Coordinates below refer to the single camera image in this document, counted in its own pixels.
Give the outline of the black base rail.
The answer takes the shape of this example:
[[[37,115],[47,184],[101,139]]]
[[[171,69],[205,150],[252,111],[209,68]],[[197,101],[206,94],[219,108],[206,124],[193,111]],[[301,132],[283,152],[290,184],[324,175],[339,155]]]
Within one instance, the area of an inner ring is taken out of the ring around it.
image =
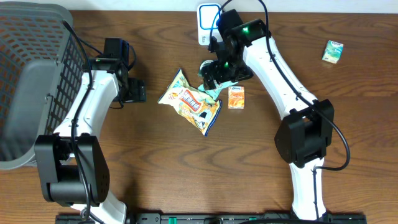
[[[158,213],[140,213],[128,218],[126,223],[134,224],[267,224],[267,223],[310,223],[299,220],[288,213],[265,213],[263,215],[161,215]],[[324,214],[314,224],[367,224],[365,215]]]

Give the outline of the round green label snack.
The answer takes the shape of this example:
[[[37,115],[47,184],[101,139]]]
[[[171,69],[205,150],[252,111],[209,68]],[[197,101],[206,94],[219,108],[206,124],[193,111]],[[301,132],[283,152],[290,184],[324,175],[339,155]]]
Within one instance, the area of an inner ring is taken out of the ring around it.
[[[205,73],[208,72],[211,69],[211,65],[214,62],[214,60],[204,60],[202,61],[199,71],[198,71],[198,76],[200,78],[203,78],[205,76]]]

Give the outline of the orange tissue pack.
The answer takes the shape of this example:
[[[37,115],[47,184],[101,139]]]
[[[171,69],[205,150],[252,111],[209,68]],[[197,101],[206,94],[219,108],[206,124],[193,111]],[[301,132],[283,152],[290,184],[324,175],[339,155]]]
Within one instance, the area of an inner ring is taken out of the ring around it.
[[[228,108],[243,109],[245,103],[245,89],[243,86],[230,86],[228,88]]]

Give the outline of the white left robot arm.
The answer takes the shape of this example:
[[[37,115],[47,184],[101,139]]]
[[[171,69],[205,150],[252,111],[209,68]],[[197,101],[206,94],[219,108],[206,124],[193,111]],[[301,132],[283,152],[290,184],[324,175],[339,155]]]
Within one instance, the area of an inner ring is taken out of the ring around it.
[[[110,191],[110,172],[98,137],[111,103],[146,101],[143,80],[129,77],[122,60],[92,58],[67,116],[34,144],[44,199],[79,211],[57,223],[134,223],[127,205]]]

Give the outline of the green tissue pack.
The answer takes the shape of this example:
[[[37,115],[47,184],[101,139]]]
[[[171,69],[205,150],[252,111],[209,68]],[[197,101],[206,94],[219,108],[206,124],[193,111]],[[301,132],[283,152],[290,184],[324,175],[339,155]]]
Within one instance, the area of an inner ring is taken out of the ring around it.
[[[341,58],[343,49],[344,49],[343,44],[329,40],[326,44],[322,60],[330,63],[337,63]]]

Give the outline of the white barcode scanner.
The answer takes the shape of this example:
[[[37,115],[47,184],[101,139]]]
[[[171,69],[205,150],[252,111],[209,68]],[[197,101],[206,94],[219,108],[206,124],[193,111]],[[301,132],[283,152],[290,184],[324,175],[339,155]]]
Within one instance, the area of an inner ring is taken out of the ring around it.
[[[221,8],[218,3],[203,3],[197,7],[197,28],[198,28],[198,43],[202,46],[208,46],[210,43],[210,31],[212,36],[218,42],[222,41],[216,22],[219,16],[216,13]]]

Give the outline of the teal snack pouch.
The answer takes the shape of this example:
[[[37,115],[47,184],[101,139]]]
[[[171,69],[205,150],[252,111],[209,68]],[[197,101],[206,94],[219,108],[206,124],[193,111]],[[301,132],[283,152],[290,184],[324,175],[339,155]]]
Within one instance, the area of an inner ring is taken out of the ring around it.
[[[223,89],[233,86],[235,84],[237,84],[237,82],[231,82],[231,81],[224,82],[221,84],[216,84],[216,88],[213,90],[206,90],[204,84],[201,84],[198,87],[198,90],[206,93],[207,95],[211,96],[214,100],[216,100],[218,98],[218,95],[221,93]]]

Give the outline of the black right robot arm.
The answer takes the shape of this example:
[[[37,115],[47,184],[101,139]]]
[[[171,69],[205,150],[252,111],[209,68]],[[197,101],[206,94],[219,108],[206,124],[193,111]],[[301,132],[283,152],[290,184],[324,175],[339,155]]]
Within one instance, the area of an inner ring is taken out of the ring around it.
[[[211,37],[208,48],[217,59],[201,69],[205,88],[258,77],[281,119],[274,142],[292,174],[293,214],[321,220],[326,208],[320,168],[331,144],[333,105],[319,101],[300,83],[262,20],[219,19],[216,27],[221,37]]]

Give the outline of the yellow snack bag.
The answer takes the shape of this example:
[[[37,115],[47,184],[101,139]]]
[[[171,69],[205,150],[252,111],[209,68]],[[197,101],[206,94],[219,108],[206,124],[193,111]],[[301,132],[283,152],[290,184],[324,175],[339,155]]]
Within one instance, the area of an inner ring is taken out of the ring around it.
[[[222,107],[221,100],[215,101],[210,95],[190,86],[182,69],[178,69],[158,104],[172,106],[204,136],[215,124]]]

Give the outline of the grey plastic mesh basket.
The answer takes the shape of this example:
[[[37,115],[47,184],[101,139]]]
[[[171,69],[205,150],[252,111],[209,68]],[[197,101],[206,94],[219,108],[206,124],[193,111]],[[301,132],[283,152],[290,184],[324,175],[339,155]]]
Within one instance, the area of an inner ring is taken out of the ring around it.
[[[34,166],[37,136],[52,134],[81,85],[84,58],[71,13],[56,4],[1,2],[1,169]]]

